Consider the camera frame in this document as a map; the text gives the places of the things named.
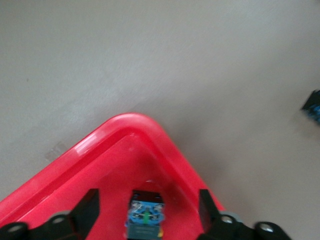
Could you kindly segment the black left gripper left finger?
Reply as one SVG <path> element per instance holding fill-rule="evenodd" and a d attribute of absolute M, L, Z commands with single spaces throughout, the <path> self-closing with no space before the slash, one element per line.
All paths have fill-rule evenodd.
<path fill-rule="evenodd" d="M 100 192 L 90 189 L 77 205 L 65 214 L 51 217 L 30 228 L 26 222 L 8 223 L 0 228 L 2 240 L 85 240 L 100 215 Z"/>

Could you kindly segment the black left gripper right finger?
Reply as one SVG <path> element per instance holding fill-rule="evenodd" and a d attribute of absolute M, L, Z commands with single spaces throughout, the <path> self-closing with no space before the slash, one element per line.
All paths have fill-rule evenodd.
<path fill-rule="evenodd" d="M 203 233 L 200 240 L 290 240 L 291 237 L 277 224 L 260 221 L 253 228 L 234 216 L 219 211 L 209 190 L 199 190 L 199 217 Z"/>

